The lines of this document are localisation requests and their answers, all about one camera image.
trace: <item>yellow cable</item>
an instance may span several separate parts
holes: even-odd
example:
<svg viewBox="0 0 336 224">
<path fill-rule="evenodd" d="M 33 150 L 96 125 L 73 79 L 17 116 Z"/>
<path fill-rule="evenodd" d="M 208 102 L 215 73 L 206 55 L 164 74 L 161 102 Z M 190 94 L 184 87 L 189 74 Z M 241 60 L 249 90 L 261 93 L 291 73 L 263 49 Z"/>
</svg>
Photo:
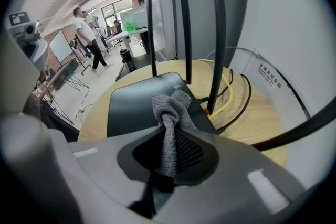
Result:
<svg viewBox="0 0 336 224">
<path fill-rule="evenodd" d="M 207 60 L 207 59 L 199 59 L 199 61 L 203 61 L 203 62 L 215 62 L 213 60 Z M 232 101 L 233 98 L 233 90 L 231 88 L 230 83 L 227 81 L 227 79 L 225 78 L 225 76 L 222 74 L 222 78 L 225 81 L 227 87 L 229 88 L 230 91 L 230 96 L 229 96 L 229 100 L 227 100 L 227 102 L 225 103 L 224 106 L 222 106 L 220 109 L 216 110 L 214 113 L 212 113 L 212 115 L 208 115 L 208 118 L 210 120 L 214 119 L 218 114 L 220 114 Z"/>
</svg>

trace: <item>man in white shirt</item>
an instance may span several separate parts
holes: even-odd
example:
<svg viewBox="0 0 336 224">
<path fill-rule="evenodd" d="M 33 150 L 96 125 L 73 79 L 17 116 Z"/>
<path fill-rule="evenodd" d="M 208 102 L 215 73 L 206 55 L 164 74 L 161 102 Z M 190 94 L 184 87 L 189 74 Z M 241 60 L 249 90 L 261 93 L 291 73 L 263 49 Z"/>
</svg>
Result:
<svg viewBox="0 0 336 224">
<path fill-rule="evenodd" d="M 95 34 L 93 33 L 90 26 L 86 23 L 83 18 L 83 12 L 79 7 L 74 10 L 75 19 L 73 25 L 76 29 L 77 36 L 84 46 L 86 46 L 94 54 L 92 70 L 97 72 L 98 63 L 104 66 L 105 69 L 108 69 L 111 65 L 107 65 L 104 61 L 103 55 L 98 47 L 96 42 Z"/>
<path fill-rule="evenodd" d="M 96 42 L 98 44 L 98 47 L 99 47 L 101 53 L 103 54 L 103 56 L 104 57 L 105 56 L 109 56 L 110 53 L 107 50 L 107 48 L 105 47 L 103 41 L 101 41 L 100 34 L 98 33 L 98 31 L 95 28 L 95 21 L 94 21 L 94 19 L 85 10 L 83 10 L 83 18 L 85 19 L 85 21 L 87 22 L 87 24 L 91 27 L 91 29 L 92 29 L 95 37 L 96 37 Z"/>
</svg>

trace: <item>black antenna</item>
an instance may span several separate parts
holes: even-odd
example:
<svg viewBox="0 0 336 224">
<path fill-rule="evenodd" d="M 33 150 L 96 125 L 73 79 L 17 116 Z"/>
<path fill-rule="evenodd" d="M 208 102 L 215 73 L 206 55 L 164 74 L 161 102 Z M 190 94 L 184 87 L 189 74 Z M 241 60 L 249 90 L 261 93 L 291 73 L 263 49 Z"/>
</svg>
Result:
<svg viewBox="0 0 336 224">
<path fill-rule="evenodd" d="M 224 0 L 215 0 L 216 11 L 216 58 L 215 70 L 209 96 L 207 109 L 210 114 L 214 112 L 220 81 L 222 79 L 224 54 L 226 46 L 226 13 Z"/>
<path fill-rule="evenodd" d="M 187 83 L 191 84 L 191 28 L 189 15 L 189 1 L 181 0 L 182 19 L 184 29 L 184 46 L 185 46 L 185 72 L 187 75 Z"/>
<path fill-rule="evenodd" d="M 153 17 L 152 17 L 152 0 L 147 0 L 147 24 L 148 24 L 148 45 L 149 54 L 151 57 L 152 74 L 153 77 L 157 76 L 156 63 L 155 63 L 155 50 L 153 41 Z"/>
</svg>

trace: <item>towel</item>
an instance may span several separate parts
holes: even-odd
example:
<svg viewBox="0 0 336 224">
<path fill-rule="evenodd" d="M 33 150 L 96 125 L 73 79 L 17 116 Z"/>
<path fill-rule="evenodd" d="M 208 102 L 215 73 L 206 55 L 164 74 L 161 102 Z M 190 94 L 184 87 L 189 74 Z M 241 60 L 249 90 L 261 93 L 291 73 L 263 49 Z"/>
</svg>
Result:
<svg viewBox="0 0 336 224">
<path fill-rule="evenodd" d="M 181 127 L 196 129 L 187 110 L 190 103 L 189 95 L 180 90 L 176 90 L 172 96 L 159 93 L 153 95 L 154 116 L 159 126 L 164 125 L 166 128 L 157 169 L 161 175 L 174 178 L 177 173 L 175 126 L 179 123 Z"/>
</svg>

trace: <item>round table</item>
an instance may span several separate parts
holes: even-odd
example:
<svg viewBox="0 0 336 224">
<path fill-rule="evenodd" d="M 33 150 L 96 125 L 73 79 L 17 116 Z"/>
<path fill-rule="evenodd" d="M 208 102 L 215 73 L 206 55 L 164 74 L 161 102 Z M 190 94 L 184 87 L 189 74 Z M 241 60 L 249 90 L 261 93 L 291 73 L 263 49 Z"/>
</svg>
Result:
<svg viewBox="0 0 336 224">
<path fill-rule="evenodd" d="M 156 67 L 157 74 L 177 72 L 182 79 L 186 78 L 184 60 L 159 62 L 156 64 Z M 230 81 L 229 69 L 224 68 L 223 75 Z M 233 73 L 233 75 L 233 99 L 228 107 L 213 120 L 213 124 L 216 128 L 225 125 L 233 119 L 241 111 L 248 97 L 248 84 L 246 80 L 237 73 Z M 108 111 L 112 92 L 120 87 L 148 79 L 151 76 L 151 66 L 146 66 L 123 77 L 106 90 L 92 106 L 86 116 L 79 133 L 78 141 L 92 141 L 106 138 Z M 189 88 L 196 98 L 209 96 L 212 78 L 212 63 L 197 60 L 192 61 L 192 84 L 189 85 Z M 222 80 L 221 89 L 225 87 L 226 84 Z M 254 144 L 284 132 L 275 108 L 252 82 L 251 87 L 252 95 L 247 109 L 235 123 L 221 134 L 221 136 L 241 141 L 246 144 Z M 217 98 L 215 110 L 224 104 L 225 100 L 228 99 L 228 96 L 229 90 L 223 94 L 224 99 L 222 99 L 222 97 Z M 287 163 L 287 152 L 284 146 L 264 151 L 263 153 L 283 167 Z"/>
</svg>

